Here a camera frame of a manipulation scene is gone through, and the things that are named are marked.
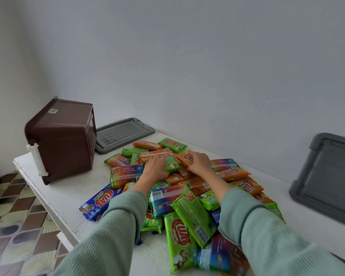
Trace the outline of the gray perforated bin lid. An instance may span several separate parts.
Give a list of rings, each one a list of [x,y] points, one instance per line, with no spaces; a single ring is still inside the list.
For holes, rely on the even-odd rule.
[[[131,117],[119,120],[96,129],[95,151],[98,154],[107,154],[155,132],[154,128],[137,118]]]

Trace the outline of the gray solid bin lid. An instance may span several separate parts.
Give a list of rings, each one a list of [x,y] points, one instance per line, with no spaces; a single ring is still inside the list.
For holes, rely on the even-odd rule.
[[[297,203],[345,224],[345,137],[319,133],[289,188]]]

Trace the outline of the brown plastic storage bin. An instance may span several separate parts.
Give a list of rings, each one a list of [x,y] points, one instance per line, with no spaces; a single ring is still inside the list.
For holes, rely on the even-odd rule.
[[[26,123],[24,134],[44,185],[92,170],[97,141],[92,103],[54,97]]]

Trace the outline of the person's right forearm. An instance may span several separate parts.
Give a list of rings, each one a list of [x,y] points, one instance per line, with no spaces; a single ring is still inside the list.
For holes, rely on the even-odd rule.
[[[247,192],[212,170],[197,171],[221,205],[219,231],[237,245],[255,276],[345,276],[345,264],[291,230]]]

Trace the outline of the person's right hand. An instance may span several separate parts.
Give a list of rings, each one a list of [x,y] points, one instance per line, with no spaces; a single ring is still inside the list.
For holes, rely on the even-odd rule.
[[[200,177],[205,177],[208,174],[214,173],[209,157],[205,154],[205,164],[193,164],[188,167],[188,170]]]

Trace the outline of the person's left forearm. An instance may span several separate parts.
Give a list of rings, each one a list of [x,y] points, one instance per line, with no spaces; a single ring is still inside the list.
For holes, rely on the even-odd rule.
[[[110,200],[97,228],[67,255],[53,276],[129,276],[153,185],[160,179],[142,176]]]

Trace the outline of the orange snack packet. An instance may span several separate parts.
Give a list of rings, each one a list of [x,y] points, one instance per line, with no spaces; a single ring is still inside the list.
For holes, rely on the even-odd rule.
[[[187,168],[190,167],[194,162],[194,157],[191,150],[180,154],[175,153],[175,157]]]
[[[152,157],[163,157],[168,158],[174,156],[174,153],[172,151],[167,150],[157,150],[157,151],[149,151],[144,153],[139,153],[139,160],[140,163],[144,164],[148,162]]]

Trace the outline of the pile of colourful snack packets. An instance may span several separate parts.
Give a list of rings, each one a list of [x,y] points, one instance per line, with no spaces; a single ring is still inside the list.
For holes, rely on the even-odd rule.
[[[79,208],[87,220],[102,218],[110,200],[125,192],[111,186]],[[147,199],[141,232],[161,232],[165,226],[172,273],[196,266],[234,276],[247,272],[248,260],[238,246],[218,233],[219,220],[208,213],[220,208],[210,189],[197,196],[192,186],[174,185],[153,189]]]

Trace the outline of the person's left hand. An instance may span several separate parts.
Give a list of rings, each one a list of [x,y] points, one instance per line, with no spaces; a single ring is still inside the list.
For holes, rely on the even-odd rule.
[[[140,179],[151,184],[155,184],[158,181],[163,181],[169,176],[169,172],[165,170],[165,167],[145,167],[143,169]]]

